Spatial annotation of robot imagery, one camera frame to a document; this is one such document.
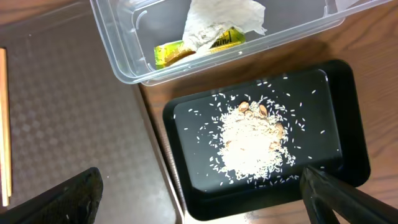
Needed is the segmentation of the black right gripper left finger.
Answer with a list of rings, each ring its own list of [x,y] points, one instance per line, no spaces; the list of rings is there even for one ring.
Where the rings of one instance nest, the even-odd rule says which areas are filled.
[[[103,180],[96,167],[79,173],[48,191],[1,214],[1,223],[95,222],[103,194]]]

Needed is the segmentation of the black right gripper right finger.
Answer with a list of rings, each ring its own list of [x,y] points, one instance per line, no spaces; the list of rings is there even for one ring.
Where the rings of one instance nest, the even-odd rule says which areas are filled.
[[[397,223],[397,209],[308,166],[300,191],[311,223],[338,223],[336,213],[350,223]]]

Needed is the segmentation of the wooden chopstick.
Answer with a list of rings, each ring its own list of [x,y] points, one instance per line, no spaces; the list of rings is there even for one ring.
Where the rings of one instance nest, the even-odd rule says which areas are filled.
[[[9,124],[6,49],[1,49],[1,137],[4,139],[6,150],[7,192],[10,198],[12,195],[11,134]]]
[[[9,196],[7,192],[7,170],[6,170],[6,150],[4,139],[1,137],[1,198],[3,207],[9,205]]]

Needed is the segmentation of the pile of leftover rice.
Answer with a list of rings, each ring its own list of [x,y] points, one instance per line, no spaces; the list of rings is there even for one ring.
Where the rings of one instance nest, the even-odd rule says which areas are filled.
[[[335,138],[319,74],[283,77],[177,105],[173,119],[193,187],[276,184],[324,162]]]

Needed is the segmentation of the green snack wrapper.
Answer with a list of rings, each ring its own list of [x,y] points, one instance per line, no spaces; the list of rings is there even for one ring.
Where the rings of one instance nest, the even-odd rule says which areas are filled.
[[[243,44],[245,41],[245,35],[232,27],[222,33],[209,49],[200,50],[199,52],[186,48],[182,40],[159,45],[154,48],[155,68],[160,70],[175,63],[183,63],[208,54],[220,52]]]

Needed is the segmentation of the white paper napkin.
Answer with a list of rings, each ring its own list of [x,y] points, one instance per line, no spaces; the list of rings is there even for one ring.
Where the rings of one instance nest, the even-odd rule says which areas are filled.
[[[264,35],[266,7],[254,0],[192,0],[182,40],[192,51],[209,49],[230,28]]]

